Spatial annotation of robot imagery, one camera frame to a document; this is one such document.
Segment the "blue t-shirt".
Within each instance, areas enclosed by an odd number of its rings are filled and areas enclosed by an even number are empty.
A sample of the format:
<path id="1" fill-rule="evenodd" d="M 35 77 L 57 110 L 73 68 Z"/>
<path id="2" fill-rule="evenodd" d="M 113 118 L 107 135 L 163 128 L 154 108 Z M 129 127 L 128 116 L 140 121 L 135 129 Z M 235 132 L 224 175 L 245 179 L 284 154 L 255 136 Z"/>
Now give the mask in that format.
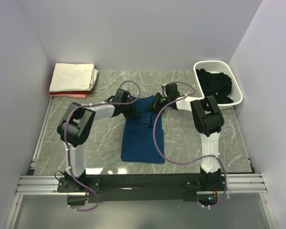
<path id="1" fill-rule="evenodd" d="M 139 117 L 125 119 L 121 149 L 122 161 L 164 163 L 153 141 L 153 126 L 158 114 L 147 111 L 154 99 L 154 95 L 138 99 L 133 105 Z"/>

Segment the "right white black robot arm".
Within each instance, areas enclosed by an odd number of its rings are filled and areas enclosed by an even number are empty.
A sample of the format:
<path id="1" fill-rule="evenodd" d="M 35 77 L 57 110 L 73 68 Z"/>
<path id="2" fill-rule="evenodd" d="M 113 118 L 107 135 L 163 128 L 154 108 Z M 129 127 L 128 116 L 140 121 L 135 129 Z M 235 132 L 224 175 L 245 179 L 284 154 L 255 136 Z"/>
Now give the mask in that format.
<path id="1" fill-rule="evenodd" d="M 201 160 L 200 186 L 204 190 L 211 190 L 214 186 L 225 182 L 222 172 L 225 172 L 219 160 L 219 136 L 224 125 L 224 118 L 213 96 L 193 97 L 194 93 L 180 95 L 177 83 L 168 83 L 162 86 L 162 92 L 155 95 L 148 106 L 148 112 L 157 112 L 153 126 L 153 142 L 160 156 L 176 165 L 188 165 Z M 174 162 L 164 156 L 156 140 L 156 126 L 158 119 L 165 108 L 188 111 L 192 113 L 194 126 L 200 134 L 202 156 L 190 162 Z"/>

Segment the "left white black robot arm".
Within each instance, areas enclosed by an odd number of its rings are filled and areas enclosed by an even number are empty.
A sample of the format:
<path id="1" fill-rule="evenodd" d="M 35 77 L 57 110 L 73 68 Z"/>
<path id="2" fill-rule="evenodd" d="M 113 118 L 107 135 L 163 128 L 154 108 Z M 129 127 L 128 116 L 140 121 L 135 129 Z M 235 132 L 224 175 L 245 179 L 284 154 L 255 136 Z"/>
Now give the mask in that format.
<path id="1" fill-rule="evenodd" d="M 66 173 L 71 176 L 69 186 L 79 192 L 85 188 L 86 180 L 83 161 L 83 144 L 87 141 L 93 122 L 116 117 L 123 114 L 127 118 L 139 117 L 134 103 L 138 97 L 132 97 L 124 89 L 119 88 L 115 95 L 97 104 L 80 104 L 73 102 L 68 107 L 57 126 L 57 133 L 63 141 L 66 151 Z"/>

